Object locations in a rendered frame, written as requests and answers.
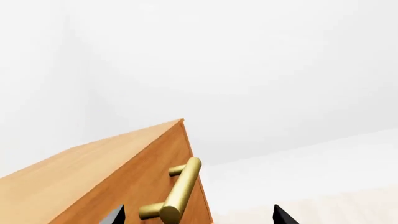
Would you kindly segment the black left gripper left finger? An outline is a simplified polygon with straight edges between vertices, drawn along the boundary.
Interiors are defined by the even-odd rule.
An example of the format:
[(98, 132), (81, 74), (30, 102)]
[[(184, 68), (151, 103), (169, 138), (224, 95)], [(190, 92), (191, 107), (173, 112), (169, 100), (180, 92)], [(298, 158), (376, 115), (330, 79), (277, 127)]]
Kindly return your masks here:
[(118, 208), (110, 212), (103, 220), (101, 220), (101, 224), (124, 224), (124, 222), (124, 205), (120, 205)]

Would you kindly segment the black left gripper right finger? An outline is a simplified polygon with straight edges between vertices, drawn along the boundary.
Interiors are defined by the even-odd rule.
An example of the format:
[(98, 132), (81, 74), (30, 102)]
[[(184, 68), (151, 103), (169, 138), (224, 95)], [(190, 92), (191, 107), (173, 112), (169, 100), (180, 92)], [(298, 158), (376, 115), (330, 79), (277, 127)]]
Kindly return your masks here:
[(290, 216), (280, 206), (274, 205), (272, 214), (274, 224), (299, 224), (292, 216)]

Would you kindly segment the wooden drawer front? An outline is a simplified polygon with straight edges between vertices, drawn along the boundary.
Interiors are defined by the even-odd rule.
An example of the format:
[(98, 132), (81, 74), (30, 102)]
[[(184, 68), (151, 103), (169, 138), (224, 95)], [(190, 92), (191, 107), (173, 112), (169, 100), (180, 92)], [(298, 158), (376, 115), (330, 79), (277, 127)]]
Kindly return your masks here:
[[(140, 220), (139, 208), (164, 202), (178, 179), (169, 176), (169, 169), (186, 164), (191, 157), (185, 126), (182, 120), (177, 121), (50, 224), (100, 224), (120, 205), (124, 205), (124, 224), (164, 224), (160, 218)], [(212, 223), (198, 175), (179, 224)]]

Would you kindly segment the light wooden cabinet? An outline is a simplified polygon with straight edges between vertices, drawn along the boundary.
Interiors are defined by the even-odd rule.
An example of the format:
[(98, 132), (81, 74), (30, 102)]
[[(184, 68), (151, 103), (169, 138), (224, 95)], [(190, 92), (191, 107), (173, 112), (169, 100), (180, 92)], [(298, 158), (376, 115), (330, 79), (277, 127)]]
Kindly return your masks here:
[(73, 147), (0, 178), (0, 224), (50, 224), (180, 120)]

